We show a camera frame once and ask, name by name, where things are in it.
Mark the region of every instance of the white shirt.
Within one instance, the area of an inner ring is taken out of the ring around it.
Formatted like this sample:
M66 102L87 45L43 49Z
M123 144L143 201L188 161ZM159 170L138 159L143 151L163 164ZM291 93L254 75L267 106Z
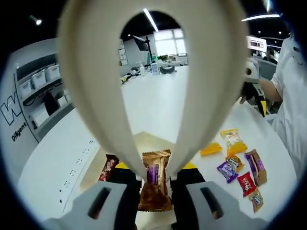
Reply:
M283 99L272 126L287 148L300 178L307 161L307 70L292 57L289 41L283 42L271 80Z

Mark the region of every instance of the person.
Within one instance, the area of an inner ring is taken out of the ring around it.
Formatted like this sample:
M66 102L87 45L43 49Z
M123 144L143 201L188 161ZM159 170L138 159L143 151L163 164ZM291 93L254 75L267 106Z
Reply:
M277 61L274 59L274 54L275 54L274 49L268 46L266 56L263 58L263 60L277 64Z
M259 80L266 98L282 101L272 126L287 148L298 178L307 160L307 70L303 60L298 43L287 38L272 80Z

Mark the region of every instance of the window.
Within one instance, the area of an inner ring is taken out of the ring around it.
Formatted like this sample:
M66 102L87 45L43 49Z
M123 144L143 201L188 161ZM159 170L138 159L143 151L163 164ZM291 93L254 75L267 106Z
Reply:
M155 46L158 56L186 55L184 34L182 29L163 30L154 33Z

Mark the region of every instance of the red candy wrapper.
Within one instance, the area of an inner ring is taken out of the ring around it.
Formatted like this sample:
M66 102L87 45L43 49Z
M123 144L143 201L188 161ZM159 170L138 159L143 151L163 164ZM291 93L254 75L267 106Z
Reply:
M247 196L256 190L256 186L251 179L249 172L242 176L238 176L237 179L243 189L243 196Z

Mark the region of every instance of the table surface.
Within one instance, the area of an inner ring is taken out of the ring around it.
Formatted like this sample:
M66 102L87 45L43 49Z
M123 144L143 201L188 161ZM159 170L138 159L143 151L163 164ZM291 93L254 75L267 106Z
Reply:
M133 134L145 131L175 143L183 111L188 67L177 67L176 70L169 75L152 76L149 73L122 86ZM225 142L219 134L216 140L222 145L223 152L206 157L196 154L192 162L206 181L216 182L236 197L243 212L252 218L270 221L283 208L296 185L289 154L272 127L248 103L234 105L221 130L230 128L238 128L248 151L257 149L267 171L268 181L259 188L264 206L256 214L248 198L243 198L238 181L227 184L216 169L225 158ZM81 179L98 149L99 144L76 109L43 138L25 165L17 188L39 221L61 217L71 209L72 201L81 193ZM238 154L245 164L239 175L250 171L243 155Z

